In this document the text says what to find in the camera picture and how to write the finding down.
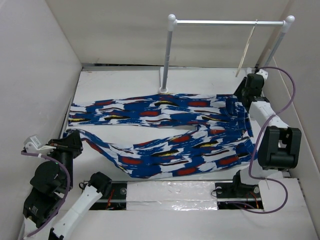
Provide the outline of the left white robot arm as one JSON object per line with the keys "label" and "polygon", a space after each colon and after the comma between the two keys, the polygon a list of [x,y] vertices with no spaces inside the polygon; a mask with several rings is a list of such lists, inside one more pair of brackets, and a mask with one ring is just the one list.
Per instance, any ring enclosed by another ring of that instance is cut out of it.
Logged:
{"label": "left white robot arm", "polygon": [[23,204],[24,240],[68,240],[75,227],[101,198],[113,194],[112,180],[101,172],[79,184],[80,197],[55,221],[68,193],[73,188],[73,162],[83,151],[81,133],[43,143],[37,135],[24,141],[23,156],[43,159],[30,180],[31,191]]}

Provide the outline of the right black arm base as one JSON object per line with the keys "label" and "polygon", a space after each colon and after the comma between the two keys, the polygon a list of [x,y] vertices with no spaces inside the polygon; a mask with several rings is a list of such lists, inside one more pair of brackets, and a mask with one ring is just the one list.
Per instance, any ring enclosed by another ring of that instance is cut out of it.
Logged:
{"label": "right black arm base", "polygon": [[217,200],[219,210],[264,209],[259,186],[242,183],[240,171],[233,176],[232,181],[216,182],[210,194]]}

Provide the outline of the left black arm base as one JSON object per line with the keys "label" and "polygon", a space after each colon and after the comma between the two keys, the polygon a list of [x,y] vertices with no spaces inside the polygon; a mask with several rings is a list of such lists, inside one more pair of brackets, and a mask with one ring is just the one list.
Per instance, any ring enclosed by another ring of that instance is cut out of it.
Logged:
{"label": "left black arm base", "polygon": [[127,185],[126,181],[115,181],[107,195],[96,201],[91,207],[92,211],[122,211],[127,209]]}

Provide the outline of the cream plastic clothes hanger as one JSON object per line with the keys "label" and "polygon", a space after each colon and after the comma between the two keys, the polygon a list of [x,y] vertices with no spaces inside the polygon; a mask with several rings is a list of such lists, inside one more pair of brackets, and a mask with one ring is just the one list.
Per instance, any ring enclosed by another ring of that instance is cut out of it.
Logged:
{"label": "cream plastic clothes hanger", "polygon": [[251,39],[252,39],[252,36],[254,34],[254,31],[256,29],[256,26],[257,26],[257,23],[255,23],[248,35],[248,39],[246,41],[246,44],[245,44],[245,47],[244,47],[244,50],[243,50],[243,53],[242,53],[242,56],[241,56],[241,59],[240,59],[240,62],[238,64],[238,67],[237,67],[237,71],[235,73],[235,77],[237,78],[239,76],[239,73],[240,73],[240,70],[242,69],[243,67],[243,64],[244,64],[244,61],[245,61],[245,58],[246,58],[246,55],[247,55],[247,52],[248,52],[248,49],[249,49],[249,45],[251,43]]}

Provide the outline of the blue patterned trousers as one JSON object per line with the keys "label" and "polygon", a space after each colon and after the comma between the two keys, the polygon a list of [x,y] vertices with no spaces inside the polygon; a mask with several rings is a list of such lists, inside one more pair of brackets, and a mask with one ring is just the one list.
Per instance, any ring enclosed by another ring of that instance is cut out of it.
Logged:
{"label": "blue patterned trousers", "polygon": [[256,159],[249,114],[231,94],[154,94],[74,102],[67,134],[135,179],[206,174]]}

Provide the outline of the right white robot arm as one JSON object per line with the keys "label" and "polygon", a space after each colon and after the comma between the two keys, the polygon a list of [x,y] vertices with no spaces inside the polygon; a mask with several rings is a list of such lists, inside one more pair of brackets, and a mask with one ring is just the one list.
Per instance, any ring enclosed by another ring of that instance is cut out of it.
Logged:
{"label": "right white robot arm", "polygon": [[239,170],[232,179],[231,191],[240,198],[257,188],[261,178],[298,165],[302,132],[282,121],[269,100],[262,96],[267,78],[268,73],[263,69],[249,73],[234,93],[259,126],[265,126],[261,140],[257,141],[260,144],[251,169]]}

